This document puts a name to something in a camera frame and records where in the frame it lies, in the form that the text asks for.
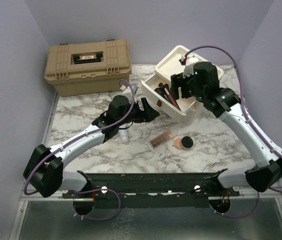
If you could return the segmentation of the cream top drawer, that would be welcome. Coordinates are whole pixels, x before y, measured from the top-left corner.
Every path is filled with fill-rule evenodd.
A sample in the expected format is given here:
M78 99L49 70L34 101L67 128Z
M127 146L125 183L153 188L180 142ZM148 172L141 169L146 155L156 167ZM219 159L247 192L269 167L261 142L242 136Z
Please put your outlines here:
M177 109L155 91L155 89L159 87L159 83L168 84L170 86L169 81L154 74L147 80L142 81L142 94L150 100L155 107L160 108L175 121L183 123L192 112L195 112L199 108L199 103L193 97L190 97L176 100L180 107L180 109Z

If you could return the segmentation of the red lip pencil tube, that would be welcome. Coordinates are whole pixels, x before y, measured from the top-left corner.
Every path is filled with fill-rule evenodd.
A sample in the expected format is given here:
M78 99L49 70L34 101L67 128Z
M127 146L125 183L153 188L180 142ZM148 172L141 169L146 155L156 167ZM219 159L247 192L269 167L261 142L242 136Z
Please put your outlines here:
M177 108L178 110L180 110L180 108L179 108L177 102L174 100L174 98L171 97L171 96L167 96L167 97L168 97L169 101L171 102L171 104L172 104L175 108Z

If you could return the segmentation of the black angled makeup brush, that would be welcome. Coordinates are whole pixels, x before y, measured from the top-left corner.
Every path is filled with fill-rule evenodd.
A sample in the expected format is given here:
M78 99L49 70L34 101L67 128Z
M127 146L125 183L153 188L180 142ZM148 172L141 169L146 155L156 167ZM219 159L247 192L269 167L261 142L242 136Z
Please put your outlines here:
M165 91L166 96L171 96L171 97L172 97L172 95L171 95L171 93L170 93L170 90L169 90L168 84L164 84L164 85L163 85L163 88L164 88L164 91Z

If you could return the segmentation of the cream drawer organizer cabinet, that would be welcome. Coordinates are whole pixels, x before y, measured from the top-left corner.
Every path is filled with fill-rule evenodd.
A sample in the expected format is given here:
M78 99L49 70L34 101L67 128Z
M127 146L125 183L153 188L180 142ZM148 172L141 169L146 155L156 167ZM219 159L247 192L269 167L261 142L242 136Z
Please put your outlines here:
M170 79L171 75L183 73L184 66L181 65L180 59L181 56L185 55L188 51L189 50L182 45L176 46L156 65L155 73L161 78L171 82ZM192 112L192 114L189 117L187 117L184 122L177 121L178 123L189 126L199 117L199 115L203 111L203 104L198 100L196 101L199 103L199 108L195 112Z

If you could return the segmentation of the black fan makeup brush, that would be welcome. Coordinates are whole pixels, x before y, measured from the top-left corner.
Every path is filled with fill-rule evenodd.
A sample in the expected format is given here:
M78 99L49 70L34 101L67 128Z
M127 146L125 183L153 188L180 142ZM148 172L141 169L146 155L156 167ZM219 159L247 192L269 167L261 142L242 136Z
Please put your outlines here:
M166 95L165 95L165 91L162 88L157 87L157 88L154 89L154 91L157 94L159 94L161 97L163 97L165 100L167 100Z

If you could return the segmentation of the black round makeup brush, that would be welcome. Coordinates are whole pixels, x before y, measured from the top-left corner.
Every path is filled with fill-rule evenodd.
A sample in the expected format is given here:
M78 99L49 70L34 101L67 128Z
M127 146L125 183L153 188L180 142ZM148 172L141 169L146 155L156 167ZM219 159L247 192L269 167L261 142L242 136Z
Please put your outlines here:
M159 83L158 84L158 87L159 87L159 94L161 95L165 95L165 91L164 91L164 88L163 88L163 83Z

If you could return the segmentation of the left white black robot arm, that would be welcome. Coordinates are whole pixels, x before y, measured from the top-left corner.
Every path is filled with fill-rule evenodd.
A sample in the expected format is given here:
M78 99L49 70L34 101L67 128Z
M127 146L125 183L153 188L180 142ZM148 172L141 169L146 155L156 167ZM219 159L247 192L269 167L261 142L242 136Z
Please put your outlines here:
M143 97L141 102L142 107L134 100L116 95L108 109L78 135L50 147L38 145L23 172L24 194L31 194L27 188L32 185L34 192L44 198L65 190L82 198L88 196L92 180L82 171L66 172L65 167L89 149L113 138L124 124L149 123L160 115L146 98Z

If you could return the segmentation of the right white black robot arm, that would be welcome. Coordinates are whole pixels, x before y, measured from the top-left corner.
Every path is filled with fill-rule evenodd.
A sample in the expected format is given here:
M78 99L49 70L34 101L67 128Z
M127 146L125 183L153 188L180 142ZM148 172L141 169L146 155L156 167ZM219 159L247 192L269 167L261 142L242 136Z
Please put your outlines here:
M243 113L241 99L230 88L220 87L218 72L211 62L198 62L191 66L189 75L171 76L171 93L175 99L194 97L205 109L224 122L240 139L255 161L252 168L223 170L210 183L211 192L221 196L231 187L252 187L258 192L271 189L282 178L282 148L259 128L255 121Z

